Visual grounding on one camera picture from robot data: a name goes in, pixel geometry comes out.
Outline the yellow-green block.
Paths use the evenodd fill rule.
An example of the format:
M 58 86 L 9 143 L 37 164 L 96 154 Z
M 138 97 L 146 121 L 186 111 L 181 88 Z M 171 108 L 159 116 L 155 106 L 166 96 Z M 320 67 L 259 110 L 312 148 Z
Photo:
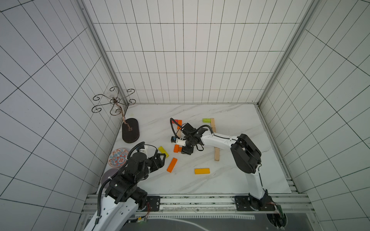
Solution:
M 168 152 L 162 147 L 162 146 L 160 146 L 159 148 L 158 148 L 158 150 L 160 151 L 160 153 L 161 154 L 165 154 L 166 155 L 166 158 L 168 158 L 169 157 L 169 154 L 168 154 Z

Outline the green block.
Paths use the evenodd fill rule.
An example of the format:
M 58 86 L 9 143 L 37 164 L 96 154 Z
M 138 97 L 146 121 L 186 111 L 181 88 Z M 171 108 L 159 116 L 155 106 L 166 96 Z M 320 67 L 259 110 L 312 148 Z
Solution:
M 202 122 L 203 123 L 211 123 L 212 119 L 211 118 L 203 118 Z

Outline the natural wood block diagonal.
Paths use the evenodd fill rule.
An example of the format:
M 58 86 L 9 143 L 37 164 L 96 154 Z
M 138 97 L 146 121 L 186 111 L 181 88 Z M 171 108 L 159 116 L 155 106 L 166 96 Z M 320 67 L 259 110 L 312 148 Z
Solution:
M 215 127 L 215 119 L 214 118 L 211 118 L 211 128 L 213 130 L 213 133 L 216 132 L 216 127 Z

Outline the natural wood block vertical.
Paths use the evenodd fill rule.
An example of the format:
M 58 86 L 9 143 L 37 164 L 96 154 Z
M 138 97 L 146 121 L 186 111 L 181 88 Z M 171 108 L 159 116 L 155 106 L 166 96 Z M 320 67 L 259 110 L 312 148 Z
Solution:
M 220 161 L 220 149 L 217 147 L 214 148 L 214 160 Z

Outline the yellow block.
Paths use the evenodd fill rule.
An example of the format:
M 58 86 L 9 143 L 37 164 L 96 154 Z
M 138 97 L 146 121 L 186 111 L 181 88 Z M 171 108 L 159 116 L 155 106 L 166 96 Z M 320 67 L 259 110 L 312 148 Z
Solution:
M 199 175 L 199 174 L 210 174 L 211 171 L 209 168 L 196 168 L 194 169 L 194 173 L 196 175 Z

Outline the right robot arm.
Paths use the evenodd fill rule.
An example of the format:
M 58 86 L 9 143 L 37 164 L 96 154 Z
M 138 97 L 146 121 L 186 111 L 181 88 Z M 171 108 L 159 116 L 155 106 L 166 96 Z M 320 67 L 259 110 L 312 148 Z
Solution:
M 246 175 L 247 204 L 251 209 L 260 211 L 268 205 L 277 206 L 268 190 L 263 187 L 259 172 L 259 168 L 262 166 L 262 153 L 246 134 L 226 136 L 216 133 L 210 125 L 194 128 L 186 123 L 184 125 L 177 124 L 177 126 L 184 136 L 181 138 L 172 128 L 174 136 L 171 137 L 171 142 L 182 147 L 182 154 L 191 155 L 194 148 L 201 151 L 199 147 L 204 146 L 231 151 L 236 166 Z

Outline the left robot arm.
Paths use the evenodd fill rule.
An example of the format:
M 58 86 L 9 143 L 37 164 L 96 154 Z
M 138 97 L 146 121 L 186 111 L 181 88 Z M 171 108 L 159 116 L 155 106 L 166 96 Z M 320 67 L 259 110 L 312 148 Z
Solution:
M 147 205 L 147 192 L 138 183 L 151 172 L 162 168 L 166 155 L 155 151 L 148 158 L 142 152 L 129 154 L 126 163 L 103 184 L 108 184 L 105 195 L 104 186 L 98 193 L 97 211 L 84 228 L 86 231 L 119 231 L 129 218 Z

